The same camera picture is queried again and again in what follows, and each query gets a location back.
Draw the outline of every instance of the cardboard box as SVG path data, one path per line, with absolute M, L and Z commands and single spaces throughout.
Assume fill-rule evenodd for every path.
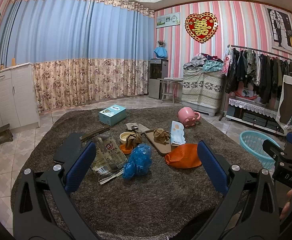
M 99 112 L 99 121 L 110 126 L 126 117 L 126 108 L 118 105 L 110 106 Z

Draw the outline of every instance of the orange bag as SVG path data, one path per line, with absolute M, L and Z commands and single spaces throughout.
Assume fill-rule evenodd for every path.
M 201 165 L 197 155 L 197 144 L 186 143 L 165 155 L 166 163 L 180 169 L 193 168 Z

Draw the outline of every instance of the heart-shaped decoration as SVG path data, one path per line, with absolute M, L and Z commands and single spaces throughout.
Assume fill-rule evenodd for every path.
M 202 14 L 191 14 L 185 21 L 186 31 L 196 41 L 204 43 L 215 34 L 218 28 L 218 20 L 209 12 Z

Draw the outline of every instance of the clothes rack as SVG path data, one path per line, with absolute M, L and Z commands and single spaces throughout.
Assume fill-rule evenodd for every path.
M 287 59 L 287 60 L 290 60 L 292 61 L 292 59 L 288 58 L 288 57 L 284 57 L 284 56 L 281 56 L 281 55 L 278 55 L 278 54 L 275 54 L 275 53 L 272 53 L 272 52 L 269 52 L 269 51 L 264 51 L 264 50 L 260 50 L 260 49 L 254 49 L 254 48 L 249 48 L 249 47 L 243 47 L 243 46 L 237 46 L 237 45 L 228 45 L 227 47 L 229 48 L 229 46 L 233 47 L 233 48 L 241 48 L 241 49 L 251 49 L 251 50 L 254 50 L 254 51 L 258 51 L 258 52 L 262 52 L 262 53 L 265 53 L 265 54 L 269 54 L 269 55 L 273 55 L 273 56 L 276 56 L 276 57 L 280 57 L 280 58 L 284 58 L 284 59 Z M 221 121 L 221 119 L 225 116 L 225 104 L 226 104 L 226 97 L 227 97 L 227 94 L 226 92 L 224 92 L 224 102 L 223 102 L 223 108 L 222 108 L 222 113 L 221 113 L 221 116 L 219 117 L 219 121 Z

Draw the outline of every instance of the silver bolt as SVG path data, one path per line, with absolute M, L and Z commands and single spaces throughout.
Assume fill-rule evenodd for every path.
M 53 170 L 59 171 L 61 168 L 62 168 L 62 166 L 60 164 L 56 164 L 56 165 L 54 165 Z
M 233 171 L 239 171 L 240 170 L 240 167 L 237 164 L 233 164 L 233 166 L 231 166 L 231 169 Z
M 266 169 L 262 169 L 261 172 L 262 172 L 263 175 L 268 175 L 269 174 L 269 171 L 266 170 Z
M 27 174 L 30 174 L 31 172 L 31 169 L 30 168 L 27 168 L 25 171 L 24 171 L 24 174 L 27 175 Z

